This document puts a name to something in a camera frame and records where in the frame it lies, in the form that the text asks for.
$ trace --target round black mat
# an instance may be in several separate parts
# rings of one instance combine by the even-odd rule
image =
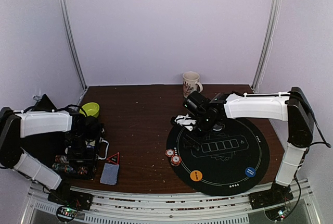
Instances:
[[[257,185],[266,174],[270,150],[260,130],[247,119],[227,119],[221,131],[211,131],[202,138],[199,151],[185,148],[191,134],[174,126],[166,142],[182,159],[172,166],[177,176],[193,189],[213,196],[243,193]],[[199,170],[200,181],[190,173]]]

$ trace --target lavender wall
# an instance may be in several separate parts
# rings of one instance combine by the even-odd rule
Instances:
[[[89,85],[253,80],[271,0],[67,0]]]
[[[282,0],[273,48],[260,92],[301,87],[318,123],[333,144],[333,3],[332,0]],[[287,124],[273,121],[282,143]],[[317,132],[314,141],[320,141]],[[315,145],[300,170],[310,181],[325,223],[333,206],[333,150]]]
[[[0,107],[23,109],[46,93],[56,106],[82,93],[58,0],[0,0]],[[0,170],[1,223],[18,223],[30,183]]]

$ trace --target wooden table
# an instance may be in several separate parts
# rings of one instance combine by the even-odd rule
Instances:
[[[219,92],[248,92],[248,85],[205,85],[203,95]],[[104,161],[99,161],[94,180],[71,180],[82,188],[129,193],[189,193],[194,190],[173,172],[165,156],[165,143],[172,116],[187,113],[182,106],[181,85],[90,87],[83,103],[100,105],[99,120],[105,124],[108,156],[120,152],[117,185],[99,183]],[[271,123],[251,119],[264,134],[271,151],[268,171],[261,183],[272,182],[284,153]]]

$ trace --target ceramic mug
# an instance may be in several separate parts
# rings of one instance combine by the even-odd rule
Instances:
[[[203,91],[203,86],[199,82],[199,79],[200,75],[193,71],[185,72],[183,74],[183,96],[185,98],[187,98],[194,90],[199,89],[199,92]]]

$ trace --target red warning triangle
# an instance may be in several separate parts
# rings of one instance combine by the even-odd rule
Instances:
[[[119,152],[110,156],[110,157],[108,157],[106,160],[113,163],[113,164],[118,165],[119,164]]]

